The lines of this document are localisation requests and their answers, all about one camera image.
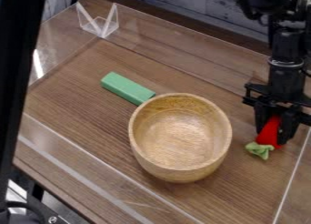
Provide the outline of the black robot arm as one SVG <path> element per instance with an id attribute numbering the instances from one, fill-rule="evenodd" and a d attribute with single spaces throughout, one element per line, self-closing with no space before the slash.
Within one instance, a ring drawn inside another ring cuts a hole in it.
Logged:
<path id="1" fill-rule="evenodd" d="M 311 0 L 235 0 L 244 16 L 267 27 L 271 56 L 264 84 L 244 85 L 243 103 L 254 108 L 259 132 L 276 135 L 276 144 L 294 138 L 298 127 L 311 127 L 311 97 L 305 84 L 311 77 Z"/>

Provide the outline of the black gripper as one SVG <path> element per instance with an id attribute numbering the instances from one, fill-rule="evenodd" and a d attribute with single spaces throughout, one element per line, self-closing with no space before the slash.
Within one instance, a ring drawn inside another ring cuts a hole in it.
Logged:
<path id="1" fill-rule="evenodd" d="M 247 83 L 243 103 L 254 107 L 256 132 L 260 133 L 268 118 L 275 113 L 283 113 L 278 127 L 278 143 L 284 145 L 293 139 L 299 124 L 311 127 L 311 114 L 303 112 L 303 107 L 311 108 L 311 97 L 305 93 L 293 99 L 276 97 L 268 93 L 268 85 Z"/>

